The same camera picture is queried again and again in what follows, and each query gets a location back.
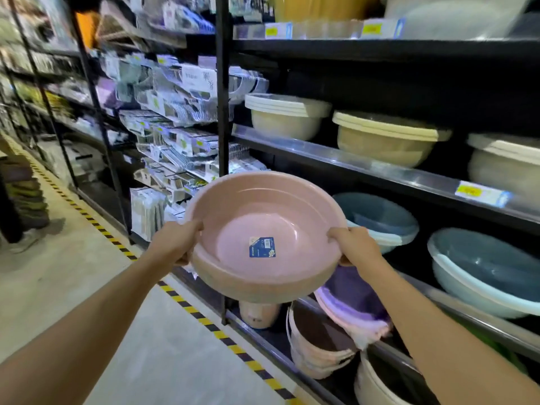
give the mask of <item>floor tape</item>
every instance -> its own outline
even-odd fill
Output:
[[[53,190],[60,195],[69,205],[71,205],[76,211],[78,211],[87,221],[94,226],[101,234],[104,235],[107,240],[109,240],[113,245],[115,245],[118,250],[120,250],[124,255],[130,260],[137,260],[131,251],[129,251],[121,242],[119,242],[114,236],[109,233],[101,224],[99,224],[96,219],[94,219],[87,211],[77,205],[70,197],[68,197],[60,188],[55,184],[45,173],[44,171],[37,166],[32,155],[26,151],[21,151],[13,145],[13,141],[10,137],[7,137],[7,141],[10,144],[11,149],[17,155],[23,155],[30,162],[30,167],[32,170],[37,173],[45,182],[47,182]],[[206,318],[197,308],[189,304],[185,299],[182,298],[179,293],[174,291],[174,289],[169,286],[165,281],[161,280],[158,282],[158,286],[166,292],[173,300],[175,300],[185,311],[190,313],[195,317],[203,326],[206,327],[214,336],[225,344],[237,357],[239,357],[244,364],[246,364],[255,374],[266,382],[266,384],[272,388],[277,394],[279,394],[285,401],[287,405],[302,405],[303,403],[295,397],[289,390],[283,388],[280,382],[270,375],[264,367],[257,361],[255,361],[251,356],[242,349],[238,344],[236,344],[231,338],[229,338],[218,326],[216,326],[212,321]]]

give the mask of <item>aisle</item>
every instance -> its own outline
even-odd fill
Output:
[[[13,141],[10,144],[21,150]],[[44,238],[22,254],[0,248],[0,361],[130,264],[129,253],[96,230],[89,217],[140,255],[101,216],[38,168],[42,174],[35,175],[52,224],[44,230]],[[84,210],[76,210],[59,191]],[[212,322],[221,328],[217,316],[174,276],[164,280],[168,286],[155,286],[149,293],[87,405],[317,403],[230,327],[212,332],[213,327],[205,325]],[[172,298],[169,294],[174,293],[164,289],[181,297]],[[186,308],[178,303],[183,299]],[[227,347],[225,337],[237,345],[231,342]]]

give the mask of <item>pink plastic basin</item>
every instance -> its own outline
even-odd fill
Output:
[[[192,255],[201,279],[253,303],[293,301],[322,286],[341,257],[326,233],[347,227],[341,208],[320,187],[270,171],[213,181],[188,204],[186,219],[204,223]],[[271,238],[274,248],[260,238]]]

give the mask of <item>yellow price label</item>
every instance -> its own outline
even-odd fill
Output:
[[[366,24],[362,29],[362,34],[364,35],[379,35],[381,33],[382,23],[378,22],[377,24]]]
[[[268,27],[265,30],[265,35],[267,37],[277,37],[278,36],[278,28],[277,27]]]
[[[463,193],[472,197],[479,197],[482,194],[482,189],[474,186],[467,186],[466,184],[461,184],[457,188],[457,192]]]

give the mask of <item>bucket handle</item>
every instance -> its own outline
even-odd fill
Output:
[[[356,355],[356,352],[353,352],[350,355],[349,358],[344,358],[344,359],[340,360],[339,364],[334,365],[333,367],[318,367],[318,366],[316,366],[314,364],[311,364],[310,361],[307,360],[304,357],[304,355],[300,352],[300,350],[297,350],[296,347],[294,347],[294,345],[293,345],[292,338],[291,338],[291,331],[289,330],[289,328],[291,326],[289,324],[289,312],[291,311],[291,307],[292,306],[289,306],[289,308],[287,308],[287,317],[285,319],[285,332],[287,333],[287,339],[289,340],[289,344],[291,346],[291,349],[293,349],[294,352],[301,357],[302,361],[304,361],[307,365],[309,365],[310,368],[321,370],[321,371],[334,372],[334,371],[337,371],[338,369],[343,368],[344,366],[346,366],[349,362],[351,362],[353,360],[354,356]]]

